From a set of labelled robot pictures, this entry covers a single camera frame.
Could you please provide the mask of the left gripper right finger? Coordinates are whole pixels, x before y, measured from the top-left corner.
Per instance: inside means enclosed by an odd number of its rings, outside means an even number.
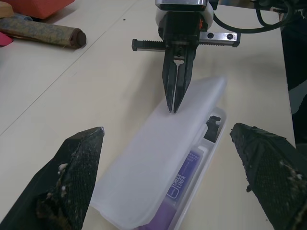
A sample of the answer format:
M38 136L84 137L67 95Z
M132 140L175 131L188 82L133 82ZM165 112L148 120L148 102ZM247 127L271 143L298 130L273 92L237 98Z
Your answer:
M307 230L307 156L286 138L236 123L230 133L252 191L274 230Z

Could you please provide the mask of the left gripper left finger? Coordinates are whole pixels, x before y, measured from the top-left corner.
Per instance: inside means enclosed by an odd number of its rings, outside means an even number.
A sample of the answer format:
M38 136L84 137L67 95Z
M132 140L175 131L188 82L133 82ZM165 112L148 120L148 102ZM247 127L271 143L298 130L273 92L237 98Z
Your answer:
M82 230L104 135L98 126L67 138L33 176L0 222L0 230Z

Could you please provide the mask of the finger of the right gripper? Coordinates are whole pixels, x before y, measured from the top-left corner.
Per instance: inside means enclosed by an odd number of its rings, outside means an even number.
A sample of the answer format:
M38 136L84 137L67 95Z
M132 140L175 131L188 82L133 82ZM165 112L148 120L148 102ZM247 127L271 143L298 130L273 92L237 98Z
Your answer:
M162 79L165 91L168 111L173 112L173 100L175 93L175 83L177 78L177 66L174 62L174 47L169 46L165 50Z
M185 93L189 87L192 77L193 62L195 56L196 56L196 47L186 46L183 63L179 65L177 70L176 91L175 91L174 108L173 108L174 113L178 111L185 96Z

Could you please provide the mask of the white plastic case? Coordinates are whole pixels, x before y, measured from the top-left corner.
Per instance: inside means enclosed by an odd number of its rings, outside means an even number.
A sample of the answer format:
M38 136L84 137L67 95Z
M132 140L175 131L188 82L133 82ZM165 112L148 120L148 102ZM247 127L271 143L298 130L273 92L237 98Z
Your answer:
M207 149L168 229L178 230L224 131L226 114L216 104L225 87L222 76L193 81L175 114L169 113L162 101L98 180L90 205L120 230L146 225L189 152ZM215 143L204 139L212 115L221 118Z

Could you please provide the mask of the purple check liner highlighter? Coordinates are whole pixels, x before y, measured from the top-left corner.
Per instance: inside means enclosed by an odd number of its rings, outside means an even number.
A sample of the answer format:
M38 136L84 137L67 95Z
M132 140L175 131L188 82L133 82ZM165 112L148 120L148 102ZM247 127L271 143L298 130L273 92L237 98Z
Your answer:
M207 149L192 149L170 185L154 218L146 225L139 226L135 230L168 230L177 213L181 200L193 179L203 157L207 155Z

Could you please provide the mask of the brown patterned rolled mat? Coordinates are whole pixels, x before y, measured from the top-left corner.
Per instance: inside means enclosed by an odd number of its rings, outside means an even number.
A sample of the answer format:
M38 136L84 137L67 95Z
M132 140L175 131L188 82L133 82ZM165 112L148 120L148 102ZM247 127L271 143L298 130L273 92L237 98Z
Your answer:
M85 46L87 42L85 33L79 28L12 17L0 19L0 32L12 37L75 49Z

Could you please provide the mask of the orange rectangular box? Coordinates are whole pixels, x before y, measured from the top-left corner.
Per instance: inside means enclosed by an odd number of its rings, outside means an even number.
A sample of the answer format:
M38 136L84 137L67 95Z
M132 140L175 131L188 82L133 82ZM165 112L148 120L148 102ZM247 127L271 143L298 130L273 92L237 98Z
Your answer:
M13 11L22 15L46 19L75 0L0 0L10 4Z

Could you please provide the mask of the small pink wedge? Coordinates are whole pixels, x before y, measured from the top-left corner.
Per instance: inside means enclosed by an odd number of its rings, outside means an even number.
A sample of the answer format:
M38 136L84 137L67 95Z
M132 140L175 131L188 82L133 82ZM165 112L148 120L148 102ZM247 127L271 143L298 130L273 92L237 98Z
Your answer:
M7 46L12 42L13 40L10 37L0 32L0 47Z

